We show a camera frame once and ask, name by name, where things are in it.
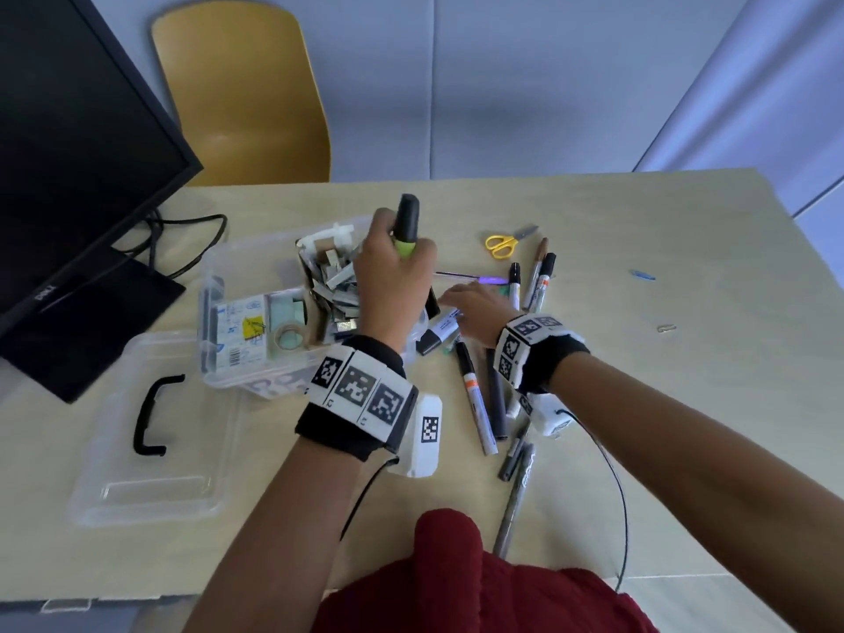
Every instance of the red clothing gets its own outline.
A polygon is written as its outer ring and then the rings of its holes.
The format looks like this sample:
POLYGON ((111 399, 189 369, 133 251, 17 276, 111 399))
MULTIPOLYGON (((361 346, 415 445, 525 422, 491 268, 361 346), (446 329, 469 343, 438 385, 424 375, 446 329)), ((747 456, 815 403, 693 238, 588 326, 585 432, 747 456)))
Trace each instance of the red clothing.
POLYGON ((583 569, 514 566, 483 550, 471 519, 432 510, 414 554, 328 596, 316 633, 602 633, 656 628, 633 599, 583 569))

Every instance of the hand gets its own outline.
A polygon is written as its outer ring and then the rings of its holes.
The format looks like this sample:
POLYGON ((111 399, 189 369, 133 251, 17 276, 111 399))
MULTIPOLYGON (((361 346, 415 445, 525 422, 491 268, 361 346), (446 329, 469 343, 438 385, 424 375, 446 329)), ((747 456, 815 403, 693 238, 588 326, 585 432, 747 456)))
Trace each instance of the hand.
POLYGON ((354 259, 354 275, 360 296, 358 331, 400 353, 425 307, 437 245, 419 238, 414 252, 402 259, 390 236, 395 221, 396 214, 389 208, 375 211, 369 234, 354 259))
POLYGON ((442 294, 439 301, 460 309, 460 333, 478 340, 488 349, 495 348, 507 322, 523 315, 510 306, 510 300, 499 295, 495 287, 477 282, 456 284, 442 294))

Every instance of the yellow scissors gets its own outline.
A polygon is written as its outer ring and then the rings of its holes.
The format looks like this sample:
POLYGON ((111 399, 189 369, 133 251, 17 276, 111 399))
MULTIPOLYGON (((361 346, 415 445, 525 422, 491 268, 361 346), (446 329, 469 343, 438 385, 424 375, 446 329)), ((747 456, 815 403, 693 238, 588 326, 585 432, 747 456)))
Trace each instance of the yellow scissors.
POLYGON ((538 228, 539 226, 531 224, 512 235, 491 235, 486 239, 484 246, 496 260, 506 260, 516 250, 516 244, 538 228))

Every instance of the box lid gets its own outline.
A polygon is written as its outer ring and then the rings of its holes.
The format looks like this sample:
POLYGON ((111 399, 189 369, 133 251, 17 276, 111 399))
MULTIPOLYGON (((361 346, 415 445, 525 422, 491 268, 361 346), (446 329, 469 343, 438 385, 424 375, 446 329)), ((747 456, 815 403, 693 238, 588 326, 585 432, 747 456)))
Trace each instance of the box lid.
POLYGON ((100 408, 69 501, 72 520, 101 527, 218 511, 244 393, 203 382, 196 332, 138 335, 124 348, 108 383, 113 393, 100 408), (138 426, 143 415, 145 430, 143 421, 138 426))

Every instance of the black monitor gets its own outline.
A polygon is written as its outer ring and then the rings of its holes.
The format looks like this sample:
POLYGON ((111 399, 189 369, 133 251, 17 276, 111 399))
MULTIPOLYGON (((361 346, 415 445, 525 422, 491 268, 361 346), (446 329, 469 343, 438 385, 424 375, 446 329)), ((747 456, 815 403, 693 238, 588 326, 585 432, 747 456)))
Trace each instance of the black monitor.
POLYGON ((183 292, 111 245, 202 166, 89 0, 0 22, 0 355, 70 402, 183 292))

